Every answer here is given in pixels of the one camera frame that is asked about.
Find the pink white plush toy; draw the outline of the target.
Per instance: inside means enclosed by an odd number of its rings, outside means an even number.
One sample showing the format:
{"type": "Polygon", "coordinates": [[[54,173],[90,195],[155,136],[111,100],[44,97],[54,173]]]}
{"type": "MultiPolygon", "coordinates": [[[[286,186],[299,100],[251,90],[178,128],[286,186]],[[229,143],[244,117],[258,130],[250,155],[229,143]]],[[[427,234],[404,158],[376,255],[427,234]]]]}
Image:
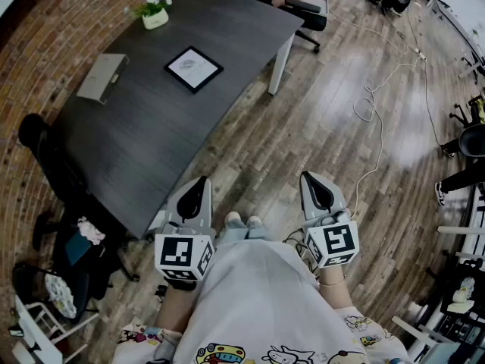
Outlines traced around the pink white plush toy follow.
{"type": "Polygon", "coordinates": [[[78,219],[77,227],[79,228],[80,234],[93,245],[100,245],[105,239],[105,234],[96,228],[85,216],[78,219]]]}

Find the black grey office chair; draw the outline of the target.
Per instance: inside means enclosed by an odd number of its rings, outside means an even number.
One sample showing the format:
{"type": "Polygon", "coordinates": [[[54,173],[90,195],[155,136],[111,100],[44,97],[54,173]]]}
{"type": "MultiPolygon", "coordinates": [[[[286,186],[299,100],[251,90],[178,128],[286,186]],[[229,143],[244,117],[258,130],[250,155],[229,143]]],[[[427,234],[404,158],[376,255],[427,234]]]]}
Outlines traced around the black grey office chair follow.
{"type": "MultiPolygon", "coordinates": [[[[271,0],[256,0],[267,5],[272,5],[271,0]]],[[[280,10],[290,13],[303,20],[302,29],[321,32],[327,25],[327,17],[320,16],[320,8],[309,3],[296,0],[286,0],[285,5],[279,7],[280,10]]]]}

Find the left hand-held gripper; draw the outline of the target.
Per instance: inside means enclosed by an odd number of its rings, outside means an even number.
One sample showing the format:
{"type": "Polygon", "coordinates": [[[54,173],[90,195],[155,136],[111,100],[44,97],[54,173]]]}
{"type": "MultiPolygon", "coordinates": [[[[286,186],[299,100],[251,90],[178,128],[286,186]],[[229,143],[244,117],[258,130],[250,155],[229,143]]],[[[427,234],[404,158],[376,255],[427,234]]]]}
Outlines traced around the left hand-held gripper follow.
{"type": "Polygon", "coordinates": [[[166,219],[173,223],[166,222],[155,234],[155,268],[166,279],[204,279],[214,244],[209,234],[190,227],[209,228],[212,211],[211,181],[206,176],[187,182],[168,199],[166,219]]]}

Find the small black chair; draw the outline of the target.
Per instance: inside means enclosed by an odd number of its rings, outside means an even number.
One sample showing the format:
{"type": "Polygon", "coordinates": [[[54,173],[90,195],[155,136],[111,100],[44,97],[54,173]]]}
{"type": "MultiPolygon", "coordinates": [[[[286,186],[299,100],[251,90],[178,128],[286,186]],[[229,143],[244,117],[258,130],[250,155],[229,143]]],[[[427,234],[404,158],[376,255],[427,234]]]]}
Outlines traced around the small black chair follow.
{"type": "Polygon", "coordinates": [[[15,293],[24,304],[34,302],[44,303],[48,309],[68,320],[72,325],[78,324],[85,314],[92,315],[94,312],[99,313],[98,309],[89,307],[91,293],[89,289],[89,275],[85,271],[70,268],[68,271],[59,273],[47,271],[25,262],[19,262],[14,266],[12,271],[12,284],[15,293]],[[77,308],[76,318],[65,318],[54,307],[45,288],[46,274],[57,275],[67,282],[74,296],[74,305],[77,308]]]}

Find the floral seat cushion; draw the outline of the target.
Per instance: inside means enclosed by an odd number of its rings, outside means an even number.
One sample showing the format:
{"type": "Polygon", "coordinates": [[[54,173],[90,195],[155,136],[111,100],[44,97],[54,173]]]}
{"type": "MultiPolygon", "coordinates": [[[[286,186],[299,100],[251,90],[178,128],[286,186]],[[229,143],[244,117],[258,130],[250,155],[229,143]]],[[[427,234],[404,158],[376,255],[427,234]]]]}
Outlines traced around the floral seat cushion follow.
{"type": "Polygon", "coordinates": [[[46,274],[45,288],[54,307],[65,318],[75,319],[77,316],[77,308],[74,305],[74,296],[67,282],[57,275],[46,274]]]}

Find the black mesh office chair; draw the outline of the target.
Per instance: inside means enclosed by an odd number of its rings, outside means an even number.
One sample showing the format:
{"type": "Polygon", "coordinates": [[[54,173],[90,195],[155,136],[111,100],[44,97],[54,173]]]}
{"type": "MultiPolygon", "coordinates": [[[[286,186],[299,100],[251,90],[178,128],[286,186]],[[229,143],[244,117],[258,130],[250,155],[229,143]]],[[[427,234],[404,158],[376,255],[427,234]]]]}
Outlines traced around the black mesh office chair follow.
{"type": "Polygon", "coordinates": [[[70,268],[87,272],[91,297],[97,300],[105,296],[111,274],[117,270],[122,271],[128,281],[138,282],[140,276],[130,273],[119,256],[119,250],[128,243],[127,230],[88,191],[82,174],[62,149],[50,126],[40,115],[29,114],[20,123],[18,138],[23,146],[30,149],[54,194],[64,204],[64,214],[58,223],[50,223],[47,212],[38,217],[33,248],[38,250],[42,237],[55,232],[54,269],[60,273],[70,268]],[[89,251],[71,266],[65,244],[79,231],[77,221],[83,216],[105,234],[105,239],[100,245],[92,244],[89,251]]]}

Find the white pot with flowers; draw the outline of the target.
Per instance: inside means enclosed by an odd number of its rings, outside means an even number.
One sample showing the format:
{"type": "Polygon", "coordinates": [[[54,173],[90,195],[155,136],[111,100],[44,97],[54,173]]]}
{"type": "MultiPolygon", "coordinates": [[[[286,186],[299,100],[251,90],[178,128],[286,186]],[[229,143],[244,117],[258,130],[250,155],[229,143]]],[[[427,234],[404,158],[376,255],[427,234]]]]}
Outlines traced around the white pot with flowers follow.
{"type": "Polygon", "coordinates": [[[167,10],[172,4],[173,0],[145,0],[129,12],[133,18],[140,18],[147,30],[153,30],[169,21],[167,10]]]}

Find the person's white cartoon shirt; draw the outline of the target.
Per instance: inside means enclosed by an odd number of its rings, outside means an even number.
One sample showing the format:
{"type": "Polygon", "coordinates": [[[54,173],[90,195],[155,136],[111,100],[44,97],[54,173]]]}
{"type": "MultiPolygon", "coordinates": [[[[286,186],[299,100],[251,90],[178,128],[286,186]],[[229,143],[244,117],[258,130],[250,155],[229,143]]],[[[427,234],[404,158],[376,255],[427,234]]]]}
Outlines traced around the person's white cartoon shirt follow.
{"type": "Polygon", "coordinates": [[[333,309],[318,279],[285,243],[219,246],[185,332],[126,325],[112,364],[412,364],[354,305],[333,309]]]}

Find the black framed nature print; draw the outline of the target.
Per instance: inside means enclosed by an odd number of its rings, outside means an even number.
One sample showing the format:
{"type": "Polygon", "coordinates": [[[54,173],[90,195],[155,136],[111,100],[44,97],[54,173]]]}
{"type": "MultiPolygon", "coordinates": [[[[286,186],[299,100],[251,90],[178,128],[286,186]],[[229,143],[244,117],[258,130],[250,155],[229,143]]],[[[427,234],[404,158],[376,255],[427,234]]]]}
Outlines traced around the black framed nature print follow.
{"type": "Polygon", "coordinates": [[[194,46],[189,46],[169,61],[164,70],[191,93],[197,93],[224,68],[194,46]]]}

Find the person's right forearm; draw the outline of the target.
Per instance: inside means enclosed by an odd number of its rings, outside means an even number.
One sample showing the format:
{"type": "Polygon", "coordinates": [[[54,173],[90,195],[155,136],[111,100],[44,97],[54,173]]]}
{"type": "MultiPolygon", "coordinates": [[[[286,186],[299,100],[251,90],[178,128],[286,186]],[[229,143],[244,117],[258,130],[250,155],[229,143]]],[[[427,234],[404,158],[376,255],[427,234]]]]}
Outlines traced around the person's right forearm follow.
{"type": "Polygon", "coordinates": [[[321,268],[319,272],[319,292],[333,309],[353,306],[346,279],[340,265],[321,268]]]}

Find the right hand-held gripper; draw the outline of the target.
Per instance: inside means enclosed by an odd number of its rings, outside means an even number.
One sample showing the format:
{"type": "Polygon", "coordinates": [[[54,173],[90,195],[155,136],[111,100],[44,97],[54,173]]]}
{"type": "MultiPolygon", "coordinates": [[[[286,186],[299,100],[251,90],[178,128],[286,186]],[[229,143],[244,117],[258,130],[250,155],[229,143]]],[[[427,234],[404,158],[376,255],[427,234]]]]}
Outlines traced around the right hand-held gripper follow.
{"type": "Polygon", "coordinates": [[[312,171],[300,176],[302,210],[306,220],[304,244],[318,268],[350,263],[359,252],[358,226],[346,211],[342,190],[326,177],[312,171]]]}

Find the white metal rack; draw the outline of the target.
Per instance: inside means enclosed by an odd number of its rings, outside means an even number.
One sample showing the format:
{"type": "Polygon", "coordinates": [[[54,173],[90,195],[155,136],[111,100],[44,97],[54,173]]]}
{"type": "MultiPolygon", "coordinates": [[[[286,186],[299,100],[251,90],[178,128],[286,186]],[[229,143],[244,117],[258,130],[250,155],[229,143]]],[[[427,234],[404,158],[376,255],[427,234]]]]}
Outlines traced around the white metal rack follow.
{"type": "Polygon", "coordinates": [[[437,232],[457,236],[458,251],[443,252],[441,272],[426,269],[436,287],[415,320],[392,321],[412,339],[412,364],[485,364],[485,185],[471,192],[467,225],[437,232]]]}

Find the teal notebook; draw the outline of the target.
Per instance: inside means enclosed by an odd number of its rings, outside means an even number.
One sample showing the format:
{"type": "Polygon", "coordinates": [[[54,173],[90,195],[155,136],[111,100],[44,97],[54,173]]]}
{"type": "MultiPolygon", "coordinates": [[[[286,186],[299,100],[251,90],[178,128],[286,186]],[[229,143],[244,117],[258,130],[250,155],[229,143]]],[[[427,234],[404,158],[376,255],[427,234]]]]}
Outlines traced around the teal notebook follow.
{"type": "Polygon", "coordinates": [[[65,253],[71,266],[75,265],[91,248],[92,243],[77,231],[65,244],[65,253]]]}

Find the person's left forearm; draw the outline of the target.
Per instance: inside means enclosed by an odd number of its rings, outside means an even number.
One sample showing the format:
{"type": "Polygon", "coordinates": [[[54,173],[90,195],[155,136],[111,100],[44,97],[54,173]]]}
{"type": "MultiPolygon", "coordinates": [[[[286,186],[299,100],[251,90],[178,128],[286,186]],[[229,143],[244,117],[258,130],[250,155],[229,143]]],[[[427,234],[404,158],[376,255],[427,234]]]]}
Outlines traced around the person's left forearm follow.
{"type": "Polygon", "coordinates": [[[155,326],[183,334],[194,311],[199,292],[169,286],[155,320],[155,326]]]}

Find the long white table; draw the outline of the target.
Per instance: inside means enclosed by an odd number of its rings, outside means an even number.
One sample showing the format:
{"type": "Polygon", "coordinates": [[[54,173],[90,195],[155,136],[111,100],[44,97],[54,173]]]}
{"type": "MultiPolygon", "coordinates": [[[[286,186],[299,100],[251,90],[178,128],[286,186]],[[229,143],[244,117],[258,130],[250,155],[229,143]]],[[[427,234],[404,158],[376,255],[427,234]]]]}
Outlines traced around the long white table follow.
{"type": "Polygon", "coordinates": [[[480,75],[485,77],[485,52],[479,46],[478,42],[471,36],[465,28],[458,21],[458,18],[452,12],[451,7],[442,0],[430,0],[427,3],[428,7],[431,7],[435,14],[443,20],[446,19],[458,32],[460,37],[464,40],[465,45],[469,48],[469,53],[465,50],[461,51],[461,57],[459,61],[465,68],[462,70],[458,77],[460,79],[465,78],[469,74],[473,74],[474,83],[478,84],[478,77],[480,75]]]}

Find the grey box with gold clasp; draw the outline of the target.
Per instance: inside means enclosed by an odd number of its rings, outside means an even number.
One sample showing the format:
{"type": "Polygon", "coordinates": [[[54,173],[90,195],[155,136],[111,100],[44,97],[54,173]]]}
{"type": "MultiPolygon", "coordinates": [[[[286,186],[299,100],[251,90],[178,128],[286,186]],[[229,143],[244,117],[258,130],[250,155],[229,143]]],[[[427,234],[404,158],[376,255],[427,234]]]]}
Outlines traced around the grey box with gold clasp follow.
{"type": "Polygon", "coordinates": [[[105,104],[129,62],[125,54],[100,54],[80,84],[77,97],[105,104]]]}

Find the black and yellow chair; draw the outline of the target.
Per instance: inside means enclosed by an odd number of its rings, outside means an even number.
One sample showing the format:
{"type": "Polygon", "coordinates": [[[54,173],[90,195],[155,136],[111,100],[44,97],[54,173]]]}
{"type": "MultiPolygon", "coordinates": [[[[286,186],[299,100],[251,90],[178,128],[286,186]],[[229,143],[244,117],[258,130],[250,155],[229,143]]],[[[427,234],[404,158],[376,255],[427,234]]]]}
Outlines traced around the black and yellow chair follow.
{"type": "Polygon", "coordinates": [[[467,104],[467,110],[469,110],[471,119],[468,120],[463,108],[455,103],[454,109],[458,109],[460,115],[456,113],[450,113],[450,118],[455,118],[459,123],[463,125],[464,128],[471,127],[478,124],[485,125],[485,99],[482,95],[472,97],[467,104]]]}

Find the black wristband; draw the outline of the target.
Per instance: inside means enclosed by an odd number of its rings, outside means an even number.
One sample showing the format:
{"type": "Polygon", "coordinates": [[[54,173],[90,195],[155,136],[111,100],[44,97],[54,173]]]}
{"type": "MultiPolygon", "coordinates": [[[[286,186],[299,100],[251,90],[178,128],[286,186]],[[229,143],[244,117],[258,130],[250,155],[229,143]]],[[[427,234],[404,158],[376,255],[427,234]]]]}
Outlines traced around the black wristband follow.
{"type": "Polygon", "coordinates": [[[166,278],[165,281],[175,290],[194,291],[197,287],[197,281],[179,280],[166,278]]]}

